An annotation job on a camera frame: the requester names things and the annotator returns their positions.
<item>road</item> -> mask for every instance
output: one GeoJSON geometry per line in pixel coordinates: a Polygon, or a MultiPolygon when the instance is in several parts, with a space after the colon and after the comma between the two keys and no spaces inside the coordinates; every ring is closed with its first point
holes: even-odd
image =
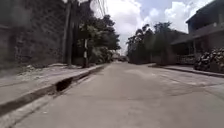
{"type": "Polygon", "coordinates": [[[223,128],[221,78],[113,63],[14,128],[223,128]]]}

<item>curb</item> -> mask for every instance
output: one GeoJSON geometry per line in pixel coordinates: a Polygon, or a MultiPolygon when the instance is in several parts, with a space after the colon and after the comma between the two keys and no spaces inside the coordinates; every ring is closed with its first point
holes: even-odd
{"type": "Polygon", "coordinates": [[[176,69],[176,68],[163,68],[163,69],[174,70],[174,71],[181,71],[181,72],[187,72],[187,73],[194,73],[194,74],[206,75],[206,76],[212,76],[212,77],[224,78],[224,74],[218,74],[218,73],[201,72],[201,71],[189,71],[189,70],[182,70],[182,69],[176,69]]]}
{"type": "Polygon", "coordinates": [[[64,78],[61,80],[56,80],[53,83],[49,83],[49,84],[46,84],[46,86],[44,86],[44,87],[32,90],[18,98],[15,98],[14,100],[0,104],[0,117],[3,115],[6,115],[7,113],[10,113],[20,107],[23,107],[44,95],[56,93],[58,91],[57,88],[59,87],[59,85],[63,84],[64,82],[66,82],[65,84],[71,84],[72,81],[78,81],[84,77],[87,77],[91,74],[94,74],[94,73],[104,69],[105,67],[106,67],[106,65],[97,66],[97,67],[94,67],[87,71],[83,71],[83,72],[79,73],[78,75],[70,76],[70,77],[67,77],[67,78],[64,78]]]}

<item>building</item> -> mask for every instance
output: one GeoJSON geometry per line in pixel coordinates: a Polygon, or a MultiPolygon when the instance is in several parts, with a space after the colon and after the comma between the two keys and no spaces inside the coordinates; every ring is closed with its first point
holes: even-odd
{"type": "Polygon", "coordinates": [[[189,34],[171,43],[178,62],[193,64],[204,52],[224,48],[224,1],[214,0],[187,22],[189,34]]]}
{"type": "Polygon", "coordinates": [[[65,13],[62,0],[0,0],[0,69],[59,62],[65,13]]]}

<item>white sky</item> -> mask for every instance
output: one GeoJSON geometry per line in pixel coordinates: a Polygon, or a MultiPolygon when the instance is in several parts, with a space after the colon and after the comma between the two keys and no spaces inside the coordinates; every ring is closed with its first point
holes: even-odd
{"type": "MultiPolygon", "coordinates": [[[[105,0],[108,14],[115,21],[115,29],[120,34],[121,53],[124,54],[127,38],[135,30],[148,23],[171,22],[171,27],[187,32],[185,23],[195,12],[212,0],[105,0]]],[[[98,6],[92,4],[96,16],[100,16],[98,6]]]]}

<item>foliage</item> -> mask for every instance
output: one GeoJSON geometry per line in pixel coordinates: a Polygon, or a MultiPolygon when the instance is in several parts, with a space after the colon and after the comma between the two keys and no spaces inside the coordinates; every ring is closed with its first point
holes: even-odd
{"type": "Polygon", "coordinates": [[[88,57],[92,63],[108,62],[107,57],[111,57],[109,50],[119,50],[119,35],[114,29],[114,22],[110,15],[105,15],[102,19],[94,17],[90,9],[90,1],[80,4],[78,43],[76,47],[76,57],[82,57],[83,45],[88,41],[88,57]]]}
{"type": "Polygon", "coordinates": [[[134,36],[128,39],[127,56],[131,63],[145,63],[152,60],[152,56],[160,56],[160,64],[168,63],[171,54],[170,42],[179,37],[181,32],[170,29],[171,23],[158,23],[153,32],[146,24],[138,29],[134,36]]]}
{"type": "Polygon", "coordinates": [[[153,32],[149,24],[144,25],[135,32],[135,35],[128,38],[128,54],[130,62],[145,63],[149,61],[153,32]]]}

